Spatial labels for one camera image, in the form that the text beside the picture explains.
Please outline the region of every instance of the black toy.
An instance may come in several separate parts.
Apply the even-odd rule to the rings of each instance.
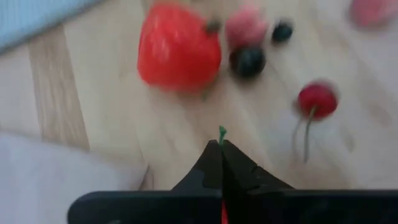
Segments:
[[[95,192],[79,198],[69,224],[398,223],[396,190],[295,190],[229,141],[208,143],[170,191]]]
[[[266,55],[261,47],[241,47],[232,51],[229,64],[239,78],[254,78],[266,66]]]
[[[293,34],[293,25],[287,21],[280,21],[272,33],[272,42],[280,44],[288,41]]]

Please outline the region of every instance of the pink fruit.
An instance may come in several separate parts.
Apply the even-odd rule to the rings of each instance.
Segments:
[[[398,13],[398,0],[353,0],[351,17],[360,26],[386,22]]]
[[[260,45],[265,38],[268,22],[260,9],[246,6],[233,14],[225,24],[226,38],[231,49]]]

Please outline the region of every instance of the floor plank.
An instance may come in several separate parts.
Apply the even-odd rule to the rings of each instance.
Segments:
[[[65,24],[91,150],[132,161],[142,160],[128,94],[142,20],[140,2],[115,0]]]
[[[28,43],[42,137],[88,150],[63,26]]]

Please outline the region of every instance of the toy fruit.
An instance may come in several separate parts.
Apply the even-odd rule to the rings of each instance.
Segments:
[[[297,106],[302,116],[308,119],[305,128],[304,162],[309,160],[309,132],[313,120],[330,116],[337,109],[338,98],[331,83],[316,81],[309,83],[298,94]]]
[[[386,22],[398,14],[397,0],[353,0],[351,17],[360,26]]]
[[[137,63],[141,78],[169,90],[204,89],[215,79],[221,63],[214,23],[210,28],[178,4],[155,4],[141,30]]]
[[[289,22],[279,22],[272,33],[273,43],[283,43],[288,41],[293,34],[293,25]]]
[[[266,66],[266,56],[260,47],[242,47],[232,51],[229,64],[239,78],[254,78],[261,74]]]
[[[268,22],[262,18],[261,11],[246,6],[226,21],[225,32],[231,49],[247,45],[261,45],[268,29]]]

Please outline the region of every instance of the green tip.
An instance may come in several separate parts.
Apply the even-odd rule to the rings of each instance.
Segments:
[[[218,140],[218,144],[220,144],[220,146],[222,146],[224,144],[224,137],[226,135],[226,129],[222,126],[219,126],[219,131],[220,131],[220,138]]]

